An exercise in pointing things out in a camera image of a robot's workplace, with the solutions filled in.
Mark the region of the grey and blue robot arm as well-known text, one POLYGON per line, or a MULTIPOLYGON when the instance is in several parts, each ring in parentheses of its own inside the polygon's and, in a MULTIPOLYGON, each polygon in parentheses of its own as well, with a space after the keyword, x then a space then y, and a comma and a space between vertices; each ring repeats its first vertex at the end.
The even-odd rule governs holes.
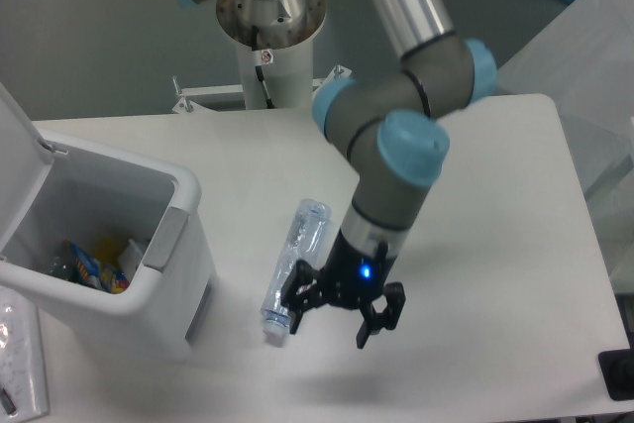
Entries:
MULTIPOLYGON (((197 5, 208 0, 178 0, 197 5)), ((297 331, 323 305, 362 314, 356 342, 397 326, 405 304, 388 275, 449 150, 439 119, 490 95, 491 52, 460 38, 442 0, 372 0, 399 57, 399 71, 376 83, 312 78, 312 40, 325 0, 214 0, 239 59, 250 109, 308 106, 325 139, 359 182, 325 264, 285 254, 261 308, 273 340, 297 331)))

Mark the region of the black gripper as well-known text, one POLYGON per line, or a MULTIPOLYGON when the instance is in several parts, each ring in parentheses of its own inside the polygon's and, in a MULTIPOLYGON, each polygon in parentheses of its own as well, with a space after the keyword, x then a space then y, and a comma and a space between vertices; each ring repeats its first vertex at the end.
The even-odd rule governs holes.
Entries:
POLYGON ((371 244, 370 250, 370 254, 359 251, 339 232, 324 266, 316 269, 305 260, 295 263, 280 296, 290 318, 290 334, 297 333, 305 312, 325 304, 361 310, 358 349, 382 329, 396 328, 406 296, 401 282, 386 282, 395 257, 389 254, 386 241, 371 244), (381 297, 385 298, 385 307, 377 312, 373 303, 381 297))

